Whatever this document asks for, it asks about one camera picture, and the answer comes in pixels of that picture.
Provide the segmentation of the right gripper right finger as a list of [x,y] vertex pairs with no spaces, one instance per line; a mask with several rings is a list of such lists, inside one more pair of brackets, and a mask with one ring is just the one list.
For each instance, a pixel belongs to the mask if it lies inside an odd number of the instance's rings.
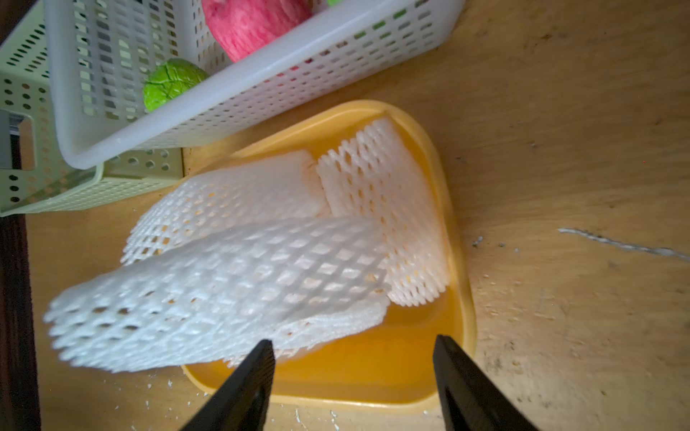
[[433,366],[445,429],[537,431],[451,337],[436,338]]

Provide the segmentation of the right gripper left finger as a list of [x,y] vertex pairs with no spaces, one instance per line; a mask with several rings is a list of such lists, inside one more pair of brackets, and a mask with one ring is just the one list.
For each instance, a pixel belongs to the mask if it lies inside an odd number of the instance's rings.
[[263,339],[181,430],[264,429],[274,374],[273,346]]

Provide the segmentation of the white foam net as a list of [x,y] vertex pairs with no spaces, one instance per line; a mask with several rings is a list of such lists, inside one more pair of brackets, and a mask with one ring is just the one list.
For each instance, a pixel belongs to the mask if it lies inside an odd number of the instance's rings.
[[237,366],[263,340],[290,358],[382,323],[386,255],[366,218],[246,224],[70,287],[44,320],[63,361],[113,373]]
[[336,217],[368,217],[386,243],[386,281],[397,305],[431,303],[450,283],[445,228],[420,165],[391,120],[374,120],[316,165]]
[[242,224],[332,212],[316,160],[299,150],[185,180],[142,215],[120,258],[127,266]]

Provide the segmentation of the green apple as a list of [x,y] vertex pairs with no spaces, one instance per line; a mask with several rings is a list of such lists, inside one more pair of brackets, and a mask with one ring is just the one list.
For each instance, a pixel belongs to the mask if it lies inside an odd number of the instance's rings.
[[210,75],[185,59],[170,59],[148,77],[143,86],[143,103],[153,112],[207,80]]

